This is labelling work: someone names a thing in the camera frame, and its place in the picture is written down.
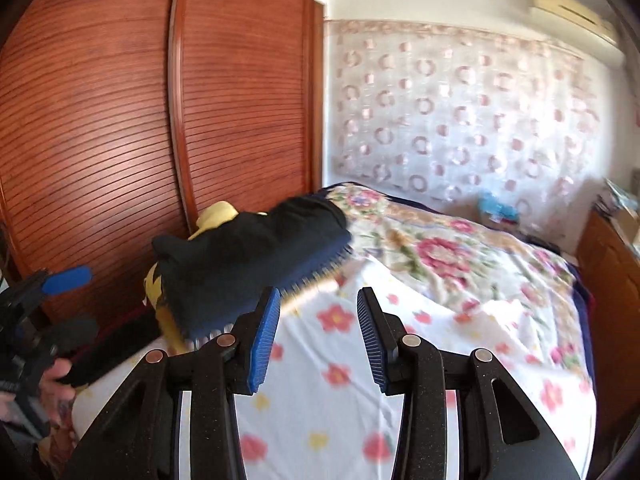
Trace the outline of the person left hand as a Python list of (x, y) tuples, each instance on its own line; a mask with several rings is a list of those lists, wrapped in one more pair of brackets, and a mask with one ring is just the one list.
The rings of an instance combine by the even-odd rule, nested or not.
[[(49, 417), (49, 422), (55, 426), (62, 425), (60, 408), (76, 396), (75, 389), (70, 385), (58, 382), (72, 369), (72, 362), (66, 359), (56, 359), (40, 379), (40, 404)], [(2, 422), (18, 422), (17, 414), (11, 410), (14, 394), (2, 391), (1, 393), (1, 420)]]

